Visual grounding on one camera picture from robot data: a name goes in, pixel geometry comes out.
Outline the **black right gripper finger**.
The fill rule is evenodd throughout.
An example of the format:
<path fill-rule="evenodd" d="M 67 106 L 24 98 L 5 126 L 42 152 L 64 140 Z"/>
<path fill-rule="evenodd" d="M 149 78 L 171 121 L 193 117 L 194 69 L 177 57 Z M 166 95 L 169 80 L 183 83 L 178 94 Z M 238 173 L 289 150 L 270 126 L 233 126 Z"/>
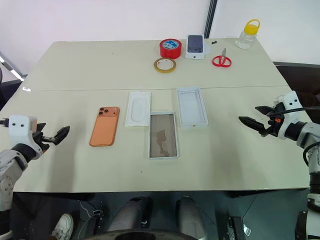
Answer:
<path fill-rule="evenodd" d="M 255 119 L 250 118 L 248 116 L 239 116 L 238 119 L 245 126 L 257 131 L 259 134 L 268 134 L 268 131 L 265 128 L 263 123 L 260 123 L 260 122 L 256 121 Z"/>
<path fill-rule="evenodd" d="M 275 113 L 275 109 L 269 106 L 256 106 L 255 109 L 265 116 L 271 116 Z"/>

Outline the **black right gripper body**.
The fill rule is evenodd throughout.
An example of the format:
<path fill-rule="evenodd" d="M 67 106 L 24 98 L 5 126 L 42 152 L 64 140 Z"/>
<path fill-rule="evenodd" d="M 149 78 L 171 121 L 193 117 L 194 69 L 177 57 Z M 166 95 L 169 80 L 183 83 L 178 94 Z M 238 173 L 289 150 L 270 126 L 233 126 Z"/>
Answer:
<path fill-rule="evenodd" d="M 285 110 L 285 105 L 283 103 L 278 103 L 273 108 L 274 114 L 272 114 L 271 116 L 267 116 L 269 117 L 269 127 L 266 128 L 268 134 L 260 134 L 262 137 L 266 137 L 267 135 L 278 137 L 279 130 L 284 123 L 285 117 L 282 112 Z"/>

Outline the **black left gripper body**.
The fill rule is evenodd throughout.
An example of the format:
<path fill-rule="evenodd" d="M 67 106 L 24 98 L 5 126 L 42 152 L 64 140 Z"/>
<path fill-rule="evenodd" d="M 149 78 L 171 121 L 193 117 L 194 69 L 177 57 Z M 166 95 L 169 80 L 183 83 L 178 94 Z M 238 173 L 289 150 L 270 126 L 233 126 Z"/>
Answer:
<path fill-rule="evenodd" d="M 32 134 L 32 138 L 35 143 L 40 147 L 42 153 L 45 153 L 49 149 L 49 143 L 54 142 L 54 137 L 44 136 L 42 131 L 37 131 Z"/>

